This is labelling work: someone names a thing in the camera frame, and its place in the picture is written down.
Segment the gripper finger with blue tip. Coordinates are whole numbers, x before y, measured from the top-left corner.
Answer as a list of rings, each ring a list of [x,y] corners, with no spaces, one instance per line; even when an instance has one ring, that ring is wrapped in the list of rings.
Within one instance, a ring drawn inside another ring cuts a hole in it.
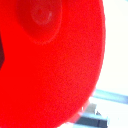
[[[0,69],[4,63],[4,60],[5,60],[5,57],[4,57],[4,51],[3,51],[2,40],[0,35]]]

